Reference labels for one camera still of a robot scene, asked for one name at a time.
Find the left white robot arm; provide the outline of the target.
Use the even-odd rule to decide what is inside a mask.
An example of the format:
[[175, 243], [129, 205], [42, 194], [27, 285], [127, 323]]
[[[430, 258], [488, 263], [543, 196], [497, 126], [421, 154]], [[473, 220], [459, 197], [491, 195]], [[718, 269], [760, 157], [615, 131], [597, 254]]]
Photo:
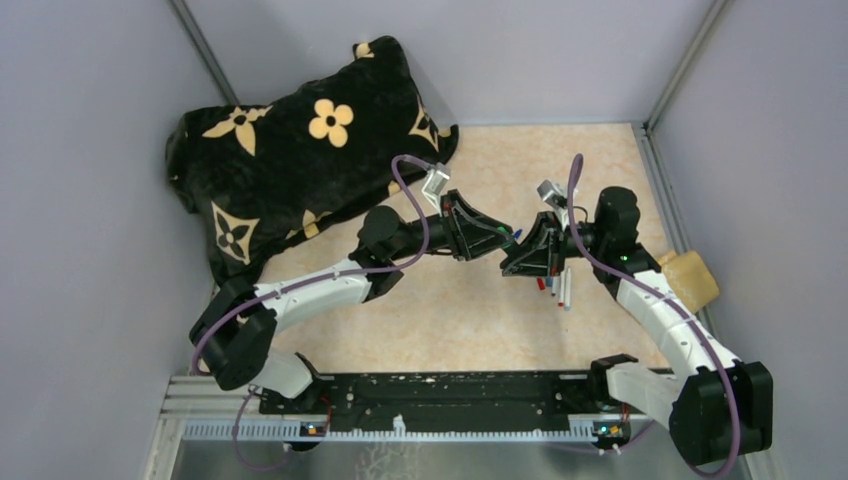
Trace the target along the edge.
[[285, 329], [323, 312], [358, 305], [387, 294], [402, 278], [402, 266], [445, 252], [472, 260], [515, 242], [512, 228], [468, 205], [451, 190], [440, 212], [404, 221], [380, 205], [364, 217], [357, 248], [338, 263], [300, 278], [272, 284], [227, 282], [192, 327], [189, 338], [217, 386], [270, 389], [297, 413], [319, 404], [314, 367], [299, 354], [271, 348]]

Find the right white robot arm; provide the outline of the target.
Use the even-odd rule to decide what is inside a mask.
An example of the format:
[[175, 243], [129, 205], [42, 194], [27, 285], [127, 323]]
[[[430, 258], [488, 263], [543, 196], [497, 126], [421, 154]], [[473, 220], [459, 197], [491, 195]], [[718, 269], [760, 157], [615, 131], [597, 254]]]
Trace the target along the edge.
[[601, 191], [591, 222], [571, 222], [565, 189], [537, 189], [549, 210], [523, 242], [506, 249], [505, 276], [552, 277], [583, 257], [595, 278], [644, 329], [674, 373], [666, 378], [624, 355], [598, 360], [586, 385], [589, 404], [612, 412], [625, 403], [665, 428], [693, 466], [765, 451], [773, 444], [773, 377], [724, 347], [675, 294], [657, 260], [638, 240], [635, 193]]

